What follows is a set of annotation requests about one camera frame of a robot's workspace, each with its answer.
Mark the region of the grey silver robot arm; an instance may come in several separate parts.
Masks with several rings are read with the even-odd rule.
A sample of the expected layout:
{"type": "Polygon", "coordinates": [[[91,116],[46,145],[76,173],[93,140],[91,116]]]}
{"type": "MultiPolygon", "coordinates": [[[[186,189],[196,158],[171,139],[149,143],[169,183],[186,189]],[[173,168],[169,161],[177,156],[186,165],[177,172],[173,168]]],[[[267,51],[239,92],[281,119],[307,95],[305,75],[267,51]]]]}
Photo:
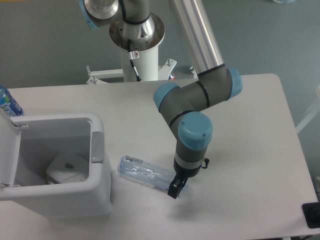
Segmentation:
{"type": "MultiPolygon", "coordinates": [[[[149,0],[81,0],[80,9],[92,29],[109,26],[121,54],[125,82],[157,81],[158,47],[165,36],[162,20],[149,0]]],[[[202,111],[237,96],[243,88],[237,70],[227,68],[200,0],[172,0],[173,10],[197,81],[184,87],[168,82],[153,101],[176,138],[175,177],[168,195],[177,198],[187,180],[206,168],[204,156],[213,125],[202,111]]]]}

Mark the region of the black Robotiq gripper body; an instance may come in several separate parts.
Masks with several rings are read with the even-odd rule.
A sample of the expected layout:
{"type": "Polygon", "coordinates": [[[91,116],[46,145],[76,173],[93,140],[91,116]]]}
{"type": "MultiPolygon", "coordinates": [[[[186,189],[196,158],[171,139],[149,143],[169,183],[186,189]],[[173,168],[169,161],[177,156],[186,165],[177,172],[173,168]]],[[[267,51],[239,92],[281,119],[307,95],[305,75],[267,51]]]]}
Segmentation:
{"type": "Polygon", "coordinates": [[[200,171],[200,166],[193,168],[193,169],[187,169],[181,167],[176,161],[173,163],[173,168],[176,172],[174,180],[176,181],[177,179],[183,179],[183,178],[191,178],[196,176],[199,171],[200,171]]]}

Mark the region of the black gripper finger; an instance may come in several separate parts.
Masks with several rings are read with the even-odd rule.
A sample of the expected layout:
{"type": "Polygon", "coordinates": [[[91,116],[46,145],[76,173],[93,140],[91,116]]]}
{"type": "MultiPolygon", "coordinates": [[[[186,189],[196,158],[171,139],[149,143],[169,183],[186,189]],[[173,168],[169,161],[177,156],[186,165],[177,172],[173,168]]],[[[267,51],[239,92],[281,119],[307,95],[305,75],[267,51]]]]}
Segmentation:
{"type": "Polygon", "coordinates": [[[170,183],[167,194],[173,199],[178,198],[186,182],[187,180],[182,174],[177,174],[170,183]]]}

